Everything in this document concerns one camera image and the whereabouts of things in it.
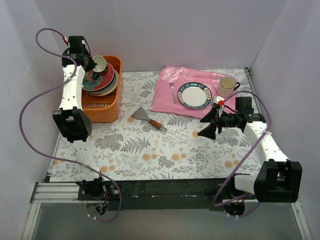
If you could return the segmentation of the cream cup teal handle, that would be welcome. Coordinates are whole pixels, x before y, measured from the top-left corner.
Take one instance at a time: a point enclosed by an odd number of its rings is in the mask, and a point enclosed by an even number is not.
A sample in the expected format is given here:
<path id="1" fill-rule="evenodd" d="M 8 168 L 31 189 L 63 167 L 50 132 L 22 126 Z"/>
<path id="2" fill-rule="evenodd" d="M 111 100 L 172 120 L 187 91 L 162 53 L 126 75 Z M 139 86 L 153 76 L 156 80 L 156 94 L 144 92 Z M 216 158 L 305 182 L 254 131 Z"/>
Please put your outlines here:
<path id="1" fill-rule="evenodd" d="M 96 64 L 93 69 L 92 79 L 97 80 L 100 76 L 104 76 L 108 73 L 108 62 L 101 55 L 93 56 L 92 59 Z"/>

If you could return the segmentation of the red rim cream plate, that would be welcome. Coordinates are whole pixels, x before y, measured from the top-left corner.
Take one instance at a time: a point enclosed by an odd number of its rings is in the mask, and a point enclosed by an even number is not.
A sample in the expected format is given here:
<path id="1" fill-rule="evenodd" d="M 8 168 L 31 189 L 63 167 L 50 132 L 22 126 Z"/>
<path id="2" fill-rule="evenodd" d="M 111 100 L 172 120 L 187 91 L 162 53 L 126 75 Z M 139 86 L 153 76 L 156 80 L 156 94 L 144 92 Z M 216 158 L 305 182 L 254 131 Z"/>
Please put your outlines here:
<path id="1" fill-rule="evenodd" d="M 98 96 L 98 97 L 106 96 L 113 93 L 117 89 L 118 82 L 119 82 L 119 73 L 116 70 L 114 70 L 113 72 L 114 72 L 113 79 L 107 86 L 105 86 L 100 90 L 87 91 L 87 93 L 93 96 Z"/>

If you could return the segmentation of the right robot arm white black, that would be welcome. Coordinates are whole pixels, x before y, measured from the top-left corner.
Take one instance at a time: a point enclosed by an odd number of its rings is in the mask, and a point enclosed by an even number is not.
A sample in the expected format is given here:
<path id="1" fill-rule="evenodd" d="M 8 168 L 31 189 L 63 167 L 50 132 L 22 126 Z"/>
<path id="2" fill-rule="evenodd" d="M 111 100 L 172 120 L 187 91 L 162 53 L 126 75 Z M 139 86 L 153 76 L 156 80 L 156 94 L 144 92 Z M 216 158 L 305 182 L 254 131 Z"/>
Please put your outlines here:
<path id="1" fill-rule="evenodd" d="M 239 128 L 249 139 L 256 152 L 261 168 L 257 176 L 233 174 L 226 179 L 221 189 L 226 187 L 227 195 L 237 199 L 243 193 L 254 195 L 260 203 L 294 203 L 298 200 L 302 166 L 291 161 L 278 147 L 269 132 L 262 114 L 255 113 L 250 96 L 235 99 L 235 112 L 224 111 L 224 99 L 215 96 L 211 101 L 211 111 L 201 119 L 209 125 L 198 136 L 216 139 L 223 128 Z"/>

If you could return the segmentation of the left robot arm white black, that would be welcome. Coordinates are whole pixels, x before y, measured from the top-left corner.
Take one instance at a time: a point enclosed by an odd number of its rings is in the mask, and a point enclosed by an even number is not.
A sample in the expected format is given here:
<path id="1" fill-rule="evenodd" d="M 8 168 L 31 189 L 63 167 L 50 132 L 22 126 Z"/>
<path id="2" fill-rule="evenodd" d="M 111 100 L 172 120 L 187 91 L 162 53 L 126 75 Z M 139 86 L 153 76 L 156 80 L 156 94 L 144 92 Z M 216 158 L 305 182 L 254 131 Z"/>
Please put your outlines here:
<path id="1" fill-rule="evenodd" d="M 86 48 L 83 36 L 70 36 L 67 44 L 68 48 L 62 54 L 62 99 L 52 117 L 61 135 L 75 151 L 76 161 L 83 164 L 83 175 L 77 183 L 82 188 L 82 193 L 101 200 L 106 197 L 107 191 L 102 176 L 91 171 L 98 169 L 90 146 L 92 122 L 82 108 L 83 80 L 86 73 L 95 68 L 96 63 Z"/>

